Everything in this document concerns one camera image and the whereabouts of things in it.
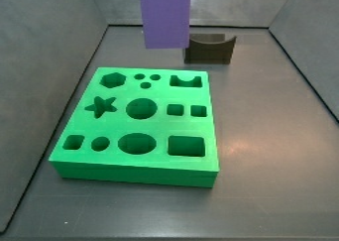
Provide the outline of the purple flat gripper finger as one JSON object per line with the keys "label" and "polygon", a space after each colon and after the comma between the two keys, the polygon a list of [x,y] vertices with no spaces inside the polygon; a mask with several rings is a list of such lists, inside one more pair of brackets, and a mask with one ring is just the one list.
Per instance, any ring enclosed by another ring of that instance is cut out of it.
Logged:
{"label": "purple flat gripper finger", "polygon": [[185,49],[191,0],[140,0],[147,49]]}

